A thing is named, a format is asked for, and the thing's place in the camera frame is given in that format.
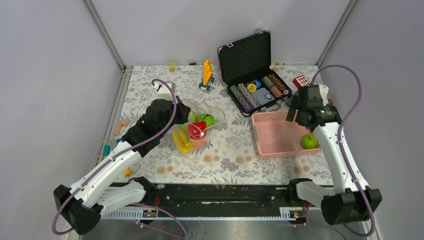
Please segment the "pink plastic basket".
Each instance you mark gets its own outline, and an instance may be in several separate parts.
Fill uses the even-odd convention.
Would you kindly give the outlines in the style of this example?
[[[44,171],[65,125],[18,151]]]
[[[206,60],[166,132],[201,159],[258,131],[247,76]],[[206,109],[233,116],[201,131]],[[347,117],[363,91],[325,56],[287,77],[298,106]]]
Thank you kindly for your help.
[[[322,150],[320,147],[302,147],[302,139],[310,131],[296,122],[286,121],[287,113],[273,111],[251,115],[253,135],[261,160],[313,155]]]

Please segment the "yellow toy bananas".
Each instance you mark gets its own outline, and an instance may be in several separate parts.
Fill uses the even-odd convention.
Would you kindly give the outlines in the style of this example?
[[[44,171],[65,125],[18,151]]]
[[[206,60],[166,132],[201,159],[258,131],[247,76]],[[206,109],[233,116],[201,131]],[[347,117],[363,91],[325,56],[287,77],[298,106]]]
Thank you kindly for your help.
[[[172,131],[172,139],[174,141],[175,147],[181,154],[187,154],[188,152],[194,150],[194,146],[192,145],[192,142],[186,131],[180,128],[175,128]]]

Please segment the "clear pink zip bag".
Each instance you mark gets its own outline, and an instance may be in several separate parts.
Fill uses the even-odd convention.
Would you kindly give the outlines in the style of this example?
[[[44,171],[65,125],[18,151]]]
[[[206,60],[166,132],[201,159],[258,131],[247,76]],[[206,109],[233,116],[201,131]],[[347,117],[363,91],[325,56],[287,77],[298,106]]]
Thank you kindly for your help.
[[[203,102],[184,102],[190,108],[188,122],[176,124],[172,129],[172,140],[181,154],[187,154],[209,143],[213,131],[222,125],[225,112]]]

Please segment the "red toy pepper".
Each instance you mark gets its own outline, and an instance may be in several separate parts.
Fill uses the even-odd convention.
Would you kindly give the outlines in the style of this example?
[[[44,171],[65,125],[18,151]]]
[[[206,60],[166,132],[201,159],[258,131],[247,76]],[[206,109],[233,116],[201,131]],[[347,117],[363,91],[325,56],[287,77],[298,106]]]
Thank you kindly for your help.
[[[201,140],[207,135],[207,127],[204,121],[190,123],[187,130],[189,138],[193,140]]]

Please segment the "black poker chip case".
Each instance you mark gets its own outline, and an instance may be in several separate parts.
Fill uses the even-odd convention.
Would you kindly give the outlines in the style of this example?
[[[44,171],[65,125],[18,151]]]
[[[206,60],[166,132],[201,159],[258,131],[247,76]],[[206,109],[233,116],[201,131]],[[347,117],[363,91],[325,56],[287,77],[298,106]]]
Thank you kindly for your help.
[[[271,66],[271,32],[258,29],[255,34],[222,45],[217,49],[218,61],[226,91],[236,104],[241,114],[249,117],[263,112],[269,107],[282,104],[293,96],[287,83]],[[259,82],[260,89],[265,89],[262,102],[243,94],[241,85]]]

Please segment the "green toy cabbage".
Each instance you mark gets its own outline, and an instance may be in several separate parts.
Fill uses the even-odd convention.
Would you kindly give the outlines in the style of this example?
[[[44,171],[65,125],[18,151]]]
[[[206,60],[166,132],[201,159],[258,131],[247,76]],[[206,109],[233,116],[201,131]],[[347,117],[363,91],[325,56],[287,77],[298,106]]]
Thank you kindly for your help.
[[[190,111],[188,114],[188,122],[189,123],[195,123],[197,122],[197,114],[194,111]]]

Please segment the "toy peach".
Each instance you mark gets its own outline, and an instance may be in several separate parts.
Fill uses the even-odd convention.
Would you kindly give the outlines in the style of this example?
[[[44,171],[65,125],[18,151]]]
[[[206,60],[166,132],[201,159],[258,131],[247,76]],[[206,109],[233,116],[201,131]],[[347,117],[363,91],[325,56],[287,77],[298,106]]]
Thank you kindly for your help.
[[[204,146],[207,142],[208,142],[208,141],[207,141],[207,140],[205,140],[205,139],[199,139],[199,140],[192,139],[192,140],[191,140],[191,143],[192,143],[192,145],[193,145],[193,147],[194,147],[195,149],[199,149],[199,148],[201,148],[201,147],[202,147],[202,146]]]

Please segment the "green toy watermelon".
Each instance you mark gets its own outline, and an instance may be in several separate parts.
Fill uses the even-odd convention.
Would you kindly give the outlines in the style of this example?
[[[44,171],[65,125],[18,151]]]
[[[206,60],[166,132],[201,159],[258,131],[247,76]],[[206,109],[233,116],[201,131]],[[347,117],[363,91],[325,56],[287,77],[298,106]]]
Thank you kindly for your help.
[[[198,115],[196,120],[198,122],[205,122],[207,128],[215,125],[215,118],[212,115],[207,113]]]

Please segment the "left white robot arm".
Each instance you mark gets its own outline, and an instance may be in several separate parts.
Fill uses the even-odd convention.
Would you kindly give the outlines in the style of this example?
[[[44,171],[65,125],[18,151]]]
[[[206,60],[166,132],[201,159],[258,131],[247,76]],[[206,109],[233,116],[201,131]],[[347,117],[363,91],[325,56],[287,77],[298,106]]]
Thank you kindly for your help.
[[[61,184],[53,191],[57,213],[52,232],[58,236],[71,231],[84,235],[115,210],[135,203],[154,203],[155,185],[145,177],[136,177],[114,190],[107,188],[119,174],[157,147],[174,125],[187,123],[190,112],[191,108],[179,98],[154,100],[94,169],[70,187]]]

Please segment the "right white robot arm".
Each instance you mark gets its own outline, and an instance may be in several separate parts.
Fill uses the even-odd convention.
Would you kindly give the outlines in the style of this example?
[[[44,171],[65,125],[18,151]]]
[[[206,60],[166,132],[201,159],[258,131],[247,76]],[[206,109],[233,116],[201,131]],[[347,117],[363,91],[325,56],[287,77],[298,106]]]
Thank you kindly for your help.
[[[362,176],[348,147],[337,108],[325,99],[325,85],[302,86],[286,117],[306,127],[322,148],[333,181],[333,193],[309,178],[289,181],[286,198],[293,206],[308,202],[318,207],[329,225],[371,220],[382,201]]]

